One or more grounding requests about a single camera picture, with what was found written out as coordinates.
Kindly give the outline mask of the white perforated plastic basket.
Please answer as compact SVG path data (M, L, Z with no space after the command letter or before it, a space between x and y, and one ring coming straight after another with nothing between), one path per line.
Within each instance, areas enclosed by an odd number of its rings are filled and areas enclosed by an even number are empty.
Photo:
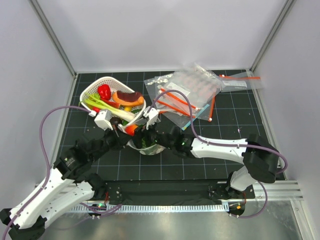
M103 85L103 84L107 84L110 87L111 90L111 98L110 100L105 100L105 99L101 99L100 95L98 94L98 87ZM94 81L93 83L91 83L85 90L82 91L82 93L80 94L79 97L79 101L81 99L81 97L84 95L84 93L88 93L88 94L97 94L97 96L103 100L104 102L106 102L107 104L110 104L113 107L116 107L118 109L124 110L125 106L122 106L118 103L116 103L113 100L113 93L116 91L121 91L124 93L133 93L133 92L138 92L138 91L134 91L131 88L129 88L128 86L124 85L123 83L121 83L120 81L118 81L117 79L110 77L110 76L106 76L106 77L101 77L98 80ZM90 112L90 116L92 117L96 117L97 112L95 112L94 110L90 110L89 108L87 108L86 106L83 106L85 109L87 109ZM134 106L131 109L131 113L135 114L135 118L131 121L126 121L124 119L121 118L122 120L122 124L119 124L117 126L112 125L113 128L119 128L121 131L125 132L125 127L128 125L143 125L144 124L144 119L142 117L142 113L146 108L146 101L144 98L144 103L142 105L139 106Z

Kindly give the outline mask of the clear dotted zip bag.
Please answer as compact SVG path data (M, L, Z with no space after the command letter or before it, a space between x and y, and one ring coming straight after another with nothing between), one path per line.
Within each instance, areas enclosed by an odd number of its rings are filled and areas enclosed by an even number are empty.
M162 145L157 144L156 140L153 139L155 136L155 128L151 126L149 130L146 129L146 124L138 125L138 128L135 130L135 135L131 136L131 140L127 143L127 145L138 151L142 155L153 156L161 153L166 148ZM142 138L152 141L154 143L153 146L148 148L142 148Z

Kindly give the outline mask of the orange red tomato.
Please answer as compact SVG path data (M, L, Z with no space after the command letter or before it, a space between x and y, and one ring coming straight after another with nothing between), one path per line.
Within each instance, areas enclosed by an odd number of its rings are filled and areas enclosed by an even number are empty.
M139 126L136 125L136 124L133 124L133 125L128 125L125 127L125 132L130 135L130 136L134 136L135 135L135 132L136 132L136 129L138 128Z

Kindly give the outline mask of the green lettuce head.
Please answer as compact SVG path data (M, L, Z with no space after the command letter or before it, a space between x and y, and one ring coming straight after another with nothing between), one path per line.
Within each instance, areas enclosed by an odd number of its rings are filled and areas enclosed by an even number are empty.
M141 146L142 146L143 149L149 148L149 147L153 146L154 144L155 144L154 142L152 142L151 140L146 139L145 137L143 137L141 139Z

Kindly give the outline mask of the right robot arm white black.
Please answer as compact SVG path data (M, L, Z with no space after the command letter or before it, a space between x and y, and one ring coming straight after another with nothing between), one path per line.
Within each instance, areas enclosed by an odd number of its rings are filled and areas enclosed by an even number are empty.
M278 172L279 152L254 134L248 138L225 140L187 134L178 127L161 132L150 126L135 129L129 144L138 151L160 147L181 158L214 158L242 164L239 170L229 174L225 184L210 191L224 200L241 197L247 187L257 182L273 184Z

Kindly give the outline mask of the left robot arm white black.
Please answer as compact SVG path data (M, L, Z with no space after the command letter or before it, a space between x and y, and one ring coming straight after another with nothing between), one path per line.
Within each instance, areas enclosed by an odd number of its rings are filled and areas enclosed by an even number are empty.
M16 207L1 210L0 220L6 225L2 237L38 240L69 208L86 200L104 198L108 192L106 182L88 171L110 150L123 149L131 138L120 130L107 129L99 139L82 137L76 140L25 200Z

